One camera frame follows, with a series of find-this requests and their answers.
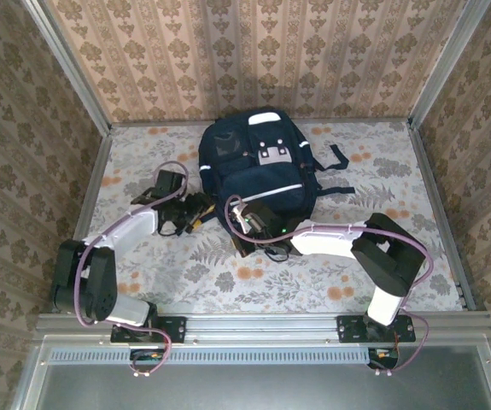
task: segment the black mounting plate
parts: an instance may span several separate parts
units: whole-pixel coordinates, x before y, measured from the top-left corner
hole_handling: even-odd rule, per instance
[[[384,331],[373,335],[367,329],[364,315],[343,315],[336,317],[336,331],[340,343],[395,343],[395,333],[399,343],[416,342],[416,333],[410,316],[400,314]]]
[[[186,318],[184,316],[158,316],[155,328],[167,333],[172,343],[184,343],[186,334]],[[162,343],[164,338],[156,333],[145,331],[129,331],[126,328],[112,326],[111,343]]]

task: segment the backpack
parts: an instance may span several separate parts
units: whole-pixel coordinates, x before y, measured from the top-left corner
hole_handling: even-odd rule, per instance
[[[233,194],[245,202],[263,201],[283,220],[304,220],[311,216],[318,196],[355,193],[353,187],[323,189],[315,178],[316,171],[348,167],[349,160],[338,147],[330,148],[340,163],[325,168],[284,111],[261,108],[234,114],[203,133],[202,188],[215,202],[215,216],[227,231],[224,207]]]

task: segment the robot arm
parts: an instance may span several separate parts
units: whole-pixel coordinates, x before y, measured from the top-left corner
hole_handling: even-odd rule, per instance
[[[126,219],[110,226],[108,235],[103,235],[87,255],[84,271],[80,276],[79,305],[84,317],[95,321],[144,326],[157,315],[155,305],[118,293],[116,261],[134,249],[145,237],[160,233],[168,221],[175,227],[175,235],[191,232],[199,219],[213,210],[213,203],[202,193],[191,194],[149,208],[156,199],[178,190],[184,175],[161,170],[155,187],[146,190],[132,201],[126,211]],[[61,244],[56,260],[56,269],[51,288],[51,300],[57,311],[74,311],[74,284],[79,261],[85,249],[99,235],[82,241],[67,240]]]
[[[365,223],[350,225],[347,231],[331,230],[330,225],[325,224],[322,231],[315,231],[311,220],[299,225],[293,225],[292,221],[290,225],[282,225],[276,215],[258,202],[240,204],[232,213],[242,230],[252,237],[269,238],[287,231],[300,232],[288,241],[274,243],[272,251],[283,249],[298,255],[324,254],[356,259],[376,285],[366,315],[382,326],[389,326],[394,321],[425,260],[424,254],[409,243],[357,229],[363,226],[393,232],[418,242],[384,214],[373,214]]]

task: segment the backpack strap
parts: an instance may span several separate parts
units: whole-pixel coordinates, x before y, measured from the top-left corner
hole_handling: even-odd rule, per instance
[[[339,164],[333,164],[328,166],[327,168],[323,167],[319,161],[313,158],[313,167],[316,171],[326,171],[327,169],[346,169],[349,164],[349,159],[340,151],[338,146],[334,143],[330,146],[332,152],[339,160]],[[326,196],[331,194],[354,194],[355,188],[353,186],[333,186],[332,188],[323,189],[323,187],[318,183],[318,196]]]
[[[325,196],[331,194],[354,194],[355,188],[353,186],[333,186],[332,188],[327,188],[326,190],[322,190],[321,185],[317,191],[318,196]]]
[[[327,169],[346,169],[349,164],[349,159],[340,151],[338,148],[338,145],[335,143],[330,146],[330,149],[332,149],[332,152],[338,158],[339,164],[333,164],[328,166],[327,168],[323,167],[319,161],[317,161],[315,158],[313,158],[313,167],[315,168],[316,171],[326,171]]]

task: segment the floor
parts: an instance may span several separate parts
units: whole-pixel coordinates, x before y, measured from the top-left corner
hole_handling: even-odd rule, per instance
[[[461,310],[433,211],[405,123],[298,124],[325,166],[338,144],[348,169],[321,173],[321,185],[354,186],[355,195],[319,198],[312,219],[351,223],[383,212],[425,244],[435,258],[430,280],[408,302],[414,311]],[[114,128],[91,233],[115,221],[152,184],[166,160],[190,170],[188,192],[201,189],[197,147],[206,126]],[[148,237],[118,262],[120,292],[155,302],[163,313],[361,312],[374,289],[355,260],[323,255],[269,261],[241,258],[229,235],[211,220],[191,235]]]

